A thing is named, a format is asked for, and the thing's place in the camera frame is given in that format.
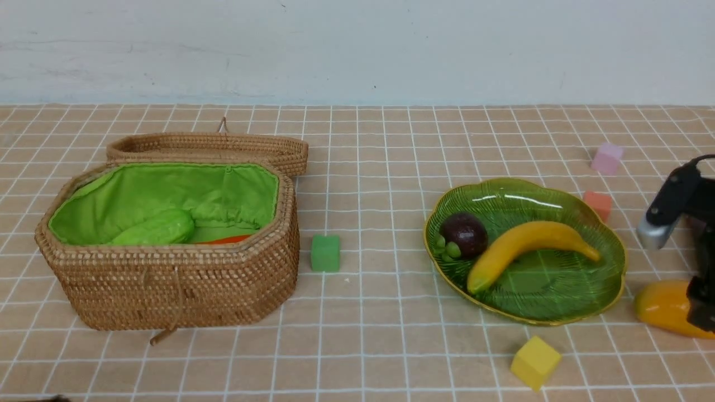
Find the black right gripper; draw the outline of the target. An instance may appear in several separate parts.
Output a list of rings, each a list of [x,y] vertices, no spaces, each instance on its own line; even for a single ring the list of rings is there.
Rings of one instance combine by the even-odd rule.
[[[713,179],[700,178],[686,204],[685,214],[692,229],[698,273],[687,287],[690,309],[687,320],[700,330],[714,331],[714,191]]]

